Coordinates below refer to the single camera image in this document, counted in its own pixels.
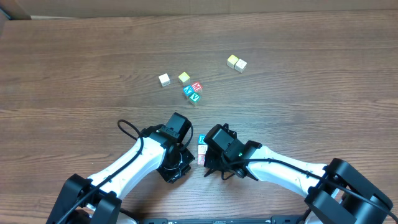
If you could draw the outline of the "red Y wooden block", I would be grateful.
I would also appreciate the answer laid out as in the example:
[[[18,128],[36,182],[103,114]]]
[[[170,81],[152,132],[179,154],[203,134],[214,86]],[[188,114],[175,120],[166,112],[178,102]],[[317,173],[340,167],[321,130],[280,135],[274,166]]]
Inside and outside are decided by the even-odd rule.
[[[199,154],[198,155],[198,160],[197,160],[197,164],[200,166],[203,166],[205,163],[205,155],[204,154]]]

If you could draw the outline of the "plain cream wooden block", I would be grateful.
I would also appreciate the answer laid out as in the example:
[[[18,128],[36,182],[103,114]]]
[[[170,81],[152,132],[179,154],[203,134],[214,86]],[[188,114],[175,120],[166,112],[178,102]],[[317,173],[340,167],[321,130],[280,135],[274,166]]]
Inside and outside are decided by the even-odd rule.
[[[208,150],[207,144],[199,144],[198,145],[198,155],[205,155]]]

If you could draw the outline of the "blue D wooden block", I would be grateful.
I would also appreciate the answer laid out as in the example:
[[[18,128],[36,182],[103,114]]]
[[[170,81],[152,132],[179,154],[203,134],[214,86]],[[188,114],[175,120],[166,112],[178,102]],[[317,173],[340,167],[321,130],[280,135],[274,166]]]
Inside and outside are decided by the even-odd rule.
[[[206,142],[205,142],[205,135],[204,135],[204,134],[200,134],[200,135],[199,135],[199,137],[198,137],[198,144],[199,144],[199,145],[206,145]]]

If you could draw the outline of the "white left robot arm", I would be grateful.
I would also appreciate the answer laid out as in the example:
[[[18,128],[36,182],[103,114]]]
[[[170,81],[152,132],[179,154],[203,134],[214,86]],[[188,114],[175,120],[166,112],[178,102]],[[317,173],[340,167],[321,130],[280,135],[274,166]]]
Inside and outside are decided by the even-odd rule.
[[[110,166],[83,178],[73,174],[64,183],[48,223],[134,223],[121,212],[123,198],[157,170],[172,184],[190,170],[194,156],[182,144],[191,124],[159,124],[138,132],[136,143]]]

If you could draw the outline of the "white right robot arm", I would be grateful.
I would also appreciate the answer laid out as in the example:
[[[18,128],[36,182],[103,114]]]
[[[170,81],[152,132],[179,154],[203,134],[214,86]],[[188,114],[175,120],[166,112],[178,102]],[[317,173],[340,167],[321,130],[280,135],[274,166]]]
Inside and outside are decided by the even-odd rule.
[[[240,178],[272,182],[301,195],[310,213],[305,223],[382,223],[392,201],[341,159],[328,165],[298,161],[254,141],[206,139],[205,167]]]

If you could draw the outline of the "green V wooden block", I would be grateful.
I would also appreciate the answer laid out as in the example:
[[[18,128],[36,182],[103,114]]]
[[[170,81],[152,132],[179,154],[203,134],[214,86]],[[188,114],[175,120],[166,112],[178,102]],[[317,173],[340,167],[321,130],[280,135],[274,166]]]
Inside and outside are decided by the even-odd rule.
[[[198,102],[201,100],[201,96],[198,93],[192,93],[189,97],[189,102],[193,105],[197,105]]]

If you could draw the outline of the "blue X wooden block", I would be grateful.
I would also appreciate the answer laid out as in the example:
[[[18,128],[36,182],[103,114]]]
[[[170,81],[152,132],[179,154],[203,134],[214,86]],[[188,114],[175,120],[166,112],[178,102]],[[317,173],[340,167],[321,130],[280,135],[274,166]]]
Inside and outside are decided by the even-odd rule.
[[[186,98],[189,98],[195,91],[193,90],[191,85],[187,85],[183,87],[183,94]]]

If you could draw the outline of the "red M wooden block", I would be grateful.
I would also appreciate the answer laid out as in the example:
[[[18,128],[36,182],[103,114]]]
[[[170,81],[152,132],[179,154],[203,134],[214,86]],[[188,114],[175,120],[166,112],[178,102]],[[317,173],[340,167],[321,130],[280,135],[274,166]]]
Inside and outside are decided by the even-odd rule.
[[[201,93],[203,91],[203,85],[200,82],[193,82],[191,87],[195,93]]]

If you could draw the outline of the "white picture wooden block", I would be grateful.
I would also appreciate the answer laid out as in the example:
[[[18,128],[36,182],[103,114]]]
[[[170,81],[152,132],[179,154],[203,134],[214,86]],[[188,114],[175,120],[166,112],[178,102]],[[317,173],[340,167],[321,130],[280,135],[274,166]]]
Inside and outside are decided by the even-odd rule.
[[[162,86],[167,86],[170,84],[170,77],[167,73],[162,74],[159,76],[159,81],[161,83]]]

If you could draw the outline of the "yellow top wooden block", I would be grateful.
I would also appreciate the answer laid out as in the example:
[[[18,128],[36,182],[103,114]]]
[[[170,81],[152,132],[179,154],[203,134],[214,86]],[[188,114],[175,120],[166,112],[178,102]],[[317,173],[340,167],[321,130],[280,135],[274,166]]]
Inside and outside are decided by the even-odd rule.
[[[238,60],[239,59],[237,58],[237,56],[232,54],[232,55],[230,55],[228,57],[226,64],[227,64],[228,67],[234,69],[234,67],[235,67],[236,63],[238,62]]]

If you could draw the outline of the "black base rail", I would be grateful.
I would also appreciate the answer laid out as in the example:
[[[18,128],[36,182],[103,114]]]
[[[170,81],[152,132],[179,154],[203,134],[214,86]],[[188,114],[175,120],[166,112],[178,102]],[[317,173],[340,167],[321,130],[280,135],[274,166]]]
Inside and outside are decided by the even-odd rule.
[[[122,209],[119,213],[117,224],[296,224],[304,223],[309,216],[310,209],[303,215],[273,215],[270,218],[208,218],[208,219],[166,219],[148,218],[137,220],[132,213]]]

